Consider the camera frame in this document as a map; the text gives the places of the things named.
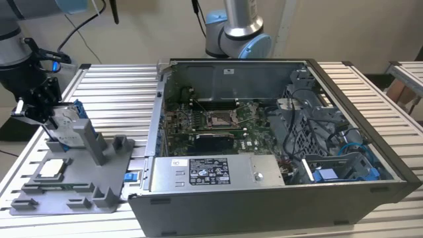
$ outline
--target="black cable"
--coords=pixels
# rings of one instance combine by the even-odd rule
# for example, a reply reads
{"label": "black cable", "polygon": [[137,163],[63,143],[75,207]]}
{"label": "black cable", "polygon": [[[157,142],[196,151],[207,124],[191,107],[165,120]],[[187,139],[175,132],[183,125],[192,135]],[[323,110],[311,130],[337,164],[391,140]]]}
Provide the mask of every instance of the black cable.
{"label": "black cable", "polygon": [[9,153],[9,152],[7,152],[7,151],[2,151],[2,150],[0,150],[0,153],[5,153],[5,154],[8,154],[8,155],[11,155],[11,156],[19,157],[19,155],[15,155],[15,154],[12,154],[12,153]]}
{"label": "black cable", "polygon": [[309,92],[312,92],[312,93],[315,93],[315,91],[312,91],[311,89],[308,89],[308,88],[299,88],[299,89],[296,89],[292,93],[291,93],[291,97],[293,96],[293,93],[296,93],[297,91],[309,91]]}
{"label": "black cable", "polygon": [[409,111],[408,111],[408,115],[411,115],[413,110],[415,110],[415,104],[411,105],[411,108],[409,108]]}
{"label": "black cable", "polygon": [[353,127],[353,128],[349,128],[348,130],[345,130],[345,131],[344,131],[343,136],[345,136],[345,135],[349,133],[349,131],[352,131],[352,130],[356,130],[356,131],[357,131],[357,133],[361,135],[360,129],[359,129],[359,128],[356,128],[356,127]]}
{"label": "black cable", "polygon": [[64,41],[61,42],[61,44],[60,44],[59,47],[57,47],[57,52],[61,51],[61,48],[63,48],[64,45],[67,44],[67,42],[68,42],[69,38],[72,37],[72,35],[75,34],[75,32],[79,31],[79,29],[80,29],[88,22],[91,22],[91,21],[104,12],[107,4],[105,4],[105,1],[104,1],[104,0],[101,0],[101,2],[103,2],[103,8],[101,8],[99,14],[95,14],[91,18],[88,18],[88,19],[71,31],[71,33],[68,34],[68,36],[65,37]]}
{"label": "black cable", "polygon": [[292,106],[292,109],[291,109],[292,116],[291,116],[289,128],[288,128],[288,133],[285,134],[284,139],[283,139],[281,147],[283,147],[283,150],[284,150],[285,154],[289,156],[289,159],[291,160],[295,159],[296,161],[300,161],[299,158],[296,158],[295,155],[292,153],[289,153],[287,148],[285,148],[285,143],[287,143],[289,135],[292,133],[293,123],[295,123],[295,105],[293,105],[293,99],[292,98],[291,98],[291,106]]}
{"label": "black cable", "polygon": [[[71,19],[68,18],[67,15],[65,15],[65,18],[67,18],[67,20],[69,21],[69,23],[72,24],[73,28],[76,29],[76,26],[75,26],[73,22],[71,21]],[[96,53],[92,51],[91,47],[88,46],[88,43],[87,43],[87,41],[85,41],[85,38],[83,37],[83,35],[81,35],[81,33],[80,33],[79,30],[77,30],[77,33],[79,33],[79,36],[80,36],[81,40],[84,41],[84,44],[85,44],[88,50],[91,51],[91,53],[93,54],[93,56],[97,58],[100,64],[103,64],[103,62],[101,62],[99,56],[96,55]]]}
{"label": "black cable", "polygon": [[200,29],[201,29],[203,35],[205,37],[205,32],[204,32],[204,29],[203,29],[203,25],[201,25],[201,21],[200,21],[199,15],[197,15],[197,20],[199,20],[199,25],[200,25]]}
{"label": "black cable", "polygon": [[199,10],[200,10],[201,18],[203,18],[203,23],[204,23],[204,25],[205,25],[205,20],[204,20],[203,9],[201,9],[201,6],[200,6],[199,1],[197,1],[197,6],[199,6]]}
{"label": "black cable", "polygon": [[308,120],[312,120],[312,121],[315,121],[315,122],[327,122],[327,123],[333,123],[333,124],[336,124],[336,123],[340,123],[341,121],[339,121],[339,120],[325,120],[325,119],[315,119],[315,118],[308,118]]}
{"label": "black cable", "polygon": [[201,24],[200,16],[199,16],[199,11],[201,12],[201,16],[203,16],[201,7],[200,7],[200,4],[199,4],[197,0],[191,0],[191,3],[192,3],[192,10],[193,10],[195,15],[197,16],[200,29],[201,29],[201,32],[203,32],[203,35],[204,35],[204,38],[205,38],[205,32],[204,32],[204,29],[203,29],[203,24]]}

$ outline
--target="motherboard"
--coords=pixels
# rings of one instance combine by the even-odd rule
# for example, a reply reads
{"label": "motherboard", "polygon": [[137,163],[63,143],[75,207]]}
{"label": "motherboard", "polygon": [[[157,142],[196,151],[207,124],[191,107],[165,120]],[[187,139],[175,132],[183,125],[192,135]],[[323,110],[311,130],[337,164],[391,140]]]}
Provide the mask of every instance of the motherboard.
{"label": "motherboard", "polygon": [[175,104],[165,112],[169,156],[280,154],[259,102]]}

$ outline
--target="small gray block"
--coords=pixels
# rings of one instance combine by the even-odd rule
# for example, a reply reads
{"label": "small gray block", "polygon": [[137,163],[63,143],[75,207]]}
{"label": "small gray block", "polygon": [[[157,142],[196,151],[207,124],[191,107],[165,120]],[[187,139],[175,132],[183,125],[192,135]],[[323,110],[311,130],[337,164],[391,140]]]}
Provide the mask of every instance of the small gray block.
{"label": "small gray block", "polygon": [[56,174],[53,177],[43,178],[37,177],[33,179],[35,182],[61,182],[64,180],[64,174]]}
{"label": "small gray block", "polygon": [[115,205],[117,197],[115,196],[111,188],[107,189],[105,194],[101,193],[99,187],[93,190],[92,202],[97,207],[111,207]]}
{"label": "small gray block", "polygon": [[31,198],[31,199],[15,199],[11,203],[12,208],[16,210],[35,210],[36,205],[39,203]]}
{"label": "small gray block", "polygon": [[43,190],[40,187],[37,186],[27,186],[24,184],[24,186],[21,187],[21,191],[27,194],[41,194],[43,193]]}
{"label": "small gray block", "polygon": [[63,152],[65,152],[64,151],[64,148],[63,148],[63,146],[61,146],[61,144],[60,144],[60,142],[57,142],[57,141],[51,141],[51,139],[45,142],[45,144],[47,144],[47,146],[48,146],[48,148],[51,149],[51,151],[55,153],[55,152],[60,152],[60,153],[63,153]]}
{"label": "small gray block", "polygon": [[89,183],[85,186],[73,186],[75,192],[93,192],[93,184]]}
{"label": "small gray block", "polygon": [[107,143],[105,143],[103,134],[101,134],[100,132],[97,132],[97,138],[96,138],[96,140],[97,140],[97,142],[99,142],[99,145],[100,145],[101,150],[105,150],[105,148],[107,148]]}
{"label": "small gray block", "polygon": [[91,205],[92,204],[91,204],[91,202],[88,201],[88,199],[85,197],[69,199],[69,201],[67,202],[67,206],[71,209],[76,209],[76,208],[88,209],[91,207]]}
{"label": "small gray block", "polygon": [[91,128],[92,124],[89,119],[77,119],[76,122],[73,122],[72,129],[80,135],[85,149],[89,152],[96,165],[101,166],[105,164],[107,160]]}
{"label": "small gray block", "polygon": [[112,145],[113,145],[115,151],[117,150],[127,151],[132,149],[125,135],[115,135]]}

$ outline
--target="aluminum extrusion table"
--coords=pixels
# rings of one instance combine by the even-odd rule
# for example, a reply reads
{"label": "aluminum extrusion table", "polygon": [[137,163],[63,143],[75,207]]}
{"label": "aluminum extrusion table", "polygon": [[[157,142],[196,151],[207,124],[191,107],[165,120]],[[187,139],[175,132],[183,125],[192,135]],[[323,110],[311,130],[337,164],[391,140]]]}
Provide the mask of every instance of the aluminum extrusion table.
{"label": "aluminum extrusion table", "polygon": [[[357,69],[345,63],[319,63],[376,131],[408,167],[423,180],[423,128],[399,109]],[[136,141],[129,170],[143,168],[152,100],[156,88],[155,65],[92,65],[80,69],[64,91],[76,98],[97,131],[108,138],[125,134]],[[143,237],[128,203],[112,214],[11,216],[9,204],[19,196],[47,153],[47,136],[35,133],[0,183],[0,237]],[[423,187],[396,204],[379,206],[353,226],[311,228],[229,237],[405,238],[423,236]]]}

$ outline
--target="blue connector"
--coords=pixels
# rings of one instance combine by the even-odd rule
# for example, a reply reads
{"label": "blue connector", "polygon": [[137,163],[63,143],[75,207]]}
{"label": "blue connector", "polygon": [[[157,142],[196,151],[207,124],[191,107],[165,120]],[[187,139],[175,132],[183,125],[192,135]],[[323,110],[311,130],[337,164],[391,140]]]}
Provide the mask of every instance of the blue connector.
{"label": "blue connector", "polygon": [[125,173],[124,175],[124,182],[136,182],[139,180],[137,173]]}

